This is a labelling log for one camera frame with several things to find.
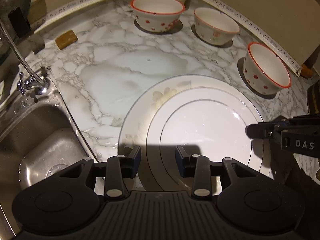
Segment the sink drain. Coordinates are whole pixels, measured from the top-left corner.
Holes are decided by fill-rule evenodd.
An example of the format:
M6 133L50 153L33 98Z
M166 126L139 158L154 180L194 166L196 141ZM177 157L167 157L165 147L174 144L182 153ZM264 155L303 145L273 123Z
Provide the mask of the sink drain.
M64 168L68 167L68 165L65 165L65 164L57 164L57 165L54 165L53 167L51 167L51 169L47 172L47 175L45 176L46 178L47 177L50 177L51 175L57 173L58 171L61 171L63 170Z

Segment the stainless steel sink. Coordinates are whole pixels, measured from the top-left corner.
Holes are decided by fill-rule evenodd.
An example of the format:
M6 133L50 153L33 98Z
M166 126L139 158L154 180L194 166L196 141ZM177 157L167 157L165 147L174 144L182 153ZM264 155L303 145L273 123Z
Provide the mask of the stainless steel sink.
M94 155L52 82L36 100L18 95L0 113L0 239L20 231L11 205L21 190L85 157ZM95 192L103 188L97 179Z

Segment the beige wall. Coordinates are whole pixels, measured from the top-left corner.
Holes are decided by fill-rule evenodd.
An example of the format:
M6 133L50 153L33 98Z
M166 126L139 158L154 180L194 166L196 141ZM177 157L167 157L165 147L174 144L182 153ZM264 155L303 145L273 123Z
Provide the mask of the beige wall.
M72 0L35 0L30 23ZM320 0L222 0L275 39L300 65L320 44Z

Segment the countertop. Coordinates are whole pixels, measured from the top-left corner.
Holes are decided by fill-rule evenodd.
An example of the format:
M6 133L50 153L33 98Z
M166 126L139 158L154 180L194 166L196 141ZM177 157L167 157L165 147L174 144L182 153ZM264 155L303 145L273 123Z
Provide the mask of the countertop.
M242 92L264 121L279 115L308 114L306 93L316 78L291 75L289 89L273 99L263 99L248 89L237 67L246 55L247 44L254 40L246 30L241 28L232 46L225 48L195 36L193 10L209 5L191 0L190 8L180 17L180 31L154 35L135 26L128 2L107 0L56 22L41 32L45 49L27 57L34 69L51 68L71 115L99 161L117 154L121 125L138 97L172 76L201 74L222 80ZM54 39L70 29L79 40L59 50ZM300 168L320 184L315 179L317 159L295 157Z

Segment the chrome faucet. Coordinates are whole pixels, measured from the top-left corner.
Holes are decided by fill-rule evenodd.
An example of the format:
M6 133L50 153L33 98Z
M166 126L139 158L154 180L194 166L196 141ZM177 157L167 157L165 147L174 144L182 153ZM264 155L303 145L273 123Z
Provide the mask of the chrome faucet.
M4 26L4 23L0 20L0 30L2 31L6 41L9 43L10 48L17 56L18 60L21 62L22 66L29 73L29 77L24 81L23 80L23 72L19 73L19 81L17 83L17 90L21 92L22 95L25 95L26 90L30 90L35 88L36 94L44 94L47 91L49 86L48 81L46 79L41 79L29 66L29 64L25 61L21 53L19 52L16 44L11 39L7 29Z

